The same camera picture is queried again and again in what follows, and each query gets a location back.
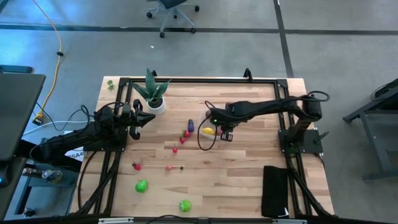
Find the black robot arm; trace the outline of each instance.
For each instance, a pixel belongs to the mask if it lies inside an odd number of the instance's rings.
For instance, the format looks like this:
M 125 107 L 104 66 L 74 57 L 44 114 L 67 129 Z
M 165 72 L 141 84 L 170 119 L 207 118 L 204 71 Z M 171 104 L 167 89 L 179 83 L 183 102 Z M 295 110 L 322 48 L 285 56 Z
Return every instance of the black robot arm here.
M 123 137 L 122 132 L 127 127 L 130 127 L 129 134 L 133 139 L 138 140 L 140 138 L 137 127 L 143 127 L 154 119 L 155 115 L 143 112 L 139 100 L 134 100 L 133 108 L 134 111 L 131 109 L 131 105 L 124 104 L 122 105 L 121 115 L 118 115 L 114 114 L 109 106 L 104 106 L 94 113 L 92 116 L 94 121 L 86 127 L 46 140 L 30 151 L 30 157 L 36 161 L 50 164 L 66 163 L 69 165 L 65 168 L 73 167 L 72 170 L 76 170 L 74 159 L 64 156 L 67 151 L 81 146 L 89 146 L 98 141 L 117 144 Z
M 225 109 L 210 107 L 210 122 L 215 126 L 221 127 L 221 140 L 232 141 L 233 129 L 242 122 L 247 122 L 255 116 L 264 114 L 273 114 L 280 112 L 289 112 L 298 117 L 297 124 L 289 128 L 289 141 L 302 141 L 304 131 L 308 126 L 322 118 L 320 102 L 325 100 L 315 98 L 314 93 L 323 93 L 319 91 L 311 92 L 300 97 L 290 96 L 281 100 L 270 100 L 259 103 L 248 101 L 239 101 L 227 103 Z M 297 101 L 302 101 L 302 109 L 297 106 Z

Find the wooden tabletop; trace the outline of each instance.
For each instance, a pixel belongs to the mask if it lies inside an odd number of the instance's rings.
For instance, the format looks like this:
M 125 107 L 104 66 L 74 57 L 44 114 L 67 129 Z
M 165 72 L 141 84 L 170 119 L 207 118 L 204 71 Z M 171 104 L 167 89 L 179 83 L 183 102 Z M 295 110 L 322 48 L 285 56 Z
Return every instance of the wooden tabletop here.
M 109 90 L 107 81 L 112 80 L 118 86 L 119 78 L 104 77 L 97 110 L 116 99 L 117 88 Z M 306 94 L 303 79 L 287 80 L 290 95 Z M 134 90 L 131 101 L 136 98 L 141 100 L 146 111 L 145 101 Z M 277 132 L 280 127 L 276 114 L 256 116 L 248 123 L 241 123 L 234 129 L 233 142 L 217 141 L 213 149 L 206 152 L 198 147 L 196 130 L 194 136 L 182 145 L 178 137 L 187 127 L 188 119 L 194 121 L 195 129 L 200 124 L 201 116 L 207 110 L 205 100 L 221 108 L 227 102 L 240 100 L 274 100 L 273 85 L 171 83 L 164 99 L 166 112 L 139 130 L 141 139 L 135 141 L 128 137 L 119 166 L 112 216 L 158 217 L 172 214 L 183 217 L 261 218 L 263 168 L 286 167 L 279 149 Z M 172 152 L 174 144 L 178 148 L 177 154 Z M 83 165 L 90 154 L 85 156 Z M 81 188 L 83 202 L 98 185 L 103 157 L 104 153 L 98 152 L 88 165 Z M 333 213 L 322 163 L 311 154 L 303 154 L 302 157 L 309 189 L 324 208 Z M 133 162 L 140 162 L 142 170 L 134 170 Z M 166 165 L 174 169 L 166 171 Z M 135 184 L 142 179 L 149 184 L 143 194 L 135 191 Z M 302 193 L 298 186 L 297 189 L 300 208 L 304 212 Z M 103 205 L 106 204 L 107 189 L 105 192 Z M 182 213 L 178 209 L 178 203 L 183 199 L 191 201 L 190 212 Z M 75 193 L 71 212 L 76 210 Z M 290 190 L 289 213 L 293 214 Z

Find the gray floor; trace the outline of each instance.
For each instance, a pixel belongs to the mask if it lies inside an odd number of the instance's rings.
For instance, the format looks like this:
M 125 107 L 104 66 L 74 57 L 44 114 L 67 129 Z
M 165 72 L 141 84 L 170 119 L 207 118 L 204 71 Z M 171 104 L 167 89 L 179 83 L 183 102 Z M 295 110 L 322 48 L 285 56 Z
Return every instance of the gray floor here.
M 163 18 L 148 20 L 145 13 L 152 4 L 144 0 L 38 2 L 57 24 L 158 27 Z M 272 0 L 196 2 L 201 4 L 199 13 L 192 8 L 183 11 L 199 28 L 277 28 Z M 286 29 L 398 30 L 398 2 L 394 0 L 280 0 L 280 6 Z M 30 1 L 10 0 L 0 14 L 0 24 L 48 22 Z M 187 27 L 180 19 L 170 26 Z M 279 34 L 173 32 L 160 39 L 157 32 L 61 32 L 61 36 L 65 56 L 46 107 L 54 120 L 67 119 L 81 104 L 93 111 L 103 76 L 143 75 L 146 67 L 159 75 L 222 77 L 240 77 L 249 67 L 256 77 L 286 77 Z M 398 36 L 288 35 L 287 44 L 295 77 L 305 79 L 308 91 L 331 95 L 317 126 L 330 132 L 323 147 L 335 213 L 396 223 L 398 180 L 370 184 L 361 180 L 363 174 L 377 171 L 376 161 L 362 124 L 346 124 L 341 118 L 367 103 L 375 88 L 397 78 Z M 51 87 L 57 50 L 52 31 L 0 30 L 1 64 L 32 66 L 35 73 L 47 76 L 39 103 Z M 71 124 L 69 129 L 82 126 Z M 28 124 L 27 130 L 34 127 Z M 24 139 L 37 143 L 54 134 L 48 127 Z M 37 189 L 35 193 L 47 193 L 47 198 L 58 195 L 62 201 L 62 206 L 53 206 L 51 200 L 40 204 L 30 200 L 30 206 L 41 208 L 43 216 L 65 213 L 70 191 Z M 9 212 L 7 218 L 20 216 Z

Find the white cable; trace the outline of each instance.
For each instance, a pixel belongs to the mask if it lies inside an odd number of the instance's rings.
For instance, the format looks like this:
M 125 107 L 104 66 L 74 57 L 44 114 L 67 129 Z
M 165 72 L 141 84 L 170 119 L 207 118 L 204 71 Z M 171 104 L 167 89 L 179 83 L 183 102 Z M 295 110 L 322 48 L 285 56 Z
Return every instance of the white cable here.
M 87 123 L 87 121 L 54 121 L 54 124 L 56 124 L 56 123 Z M 29 134 L 29 133 L 31 133 L 32 131 L 35 131 L 35 130 L 37 130 L 37 129 L 39 129 L 39 128 L 43 128 L 44 126 L 47 126 L 47 125 L 49 125 L 49 124 L 52 124 L 52 122 L 49 122 L 49 123 L 47 123 L 47 124 L 40 125 L 40 126 L 37 127 L 37 128 L 34 128 L 34 129 L 30 130 L 30 131 L 27 131 L 27 132 L 25 132 L 25 133 L 23 134 L 23 136 L 24 136 L 25 134 Z

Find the black table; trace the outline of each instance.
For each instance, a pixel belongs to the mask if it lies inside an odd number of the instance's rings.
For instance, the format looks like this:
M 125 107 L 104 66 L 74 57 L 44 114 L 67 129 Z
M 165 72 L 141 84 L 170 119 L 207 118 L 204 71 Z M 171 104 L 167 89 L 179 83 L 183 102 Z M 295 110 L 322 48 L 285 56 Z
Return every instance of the black table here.
M 21 137 L 45 76 L 0 73 L 0 80 L 0 167 L 8 165 L 11 169 L 9 185 L 0 188 L 0 220 L 3 220 L 27 161 L 26 157 L 19 157 L 18 151 L 33 145 L 21 141 Z

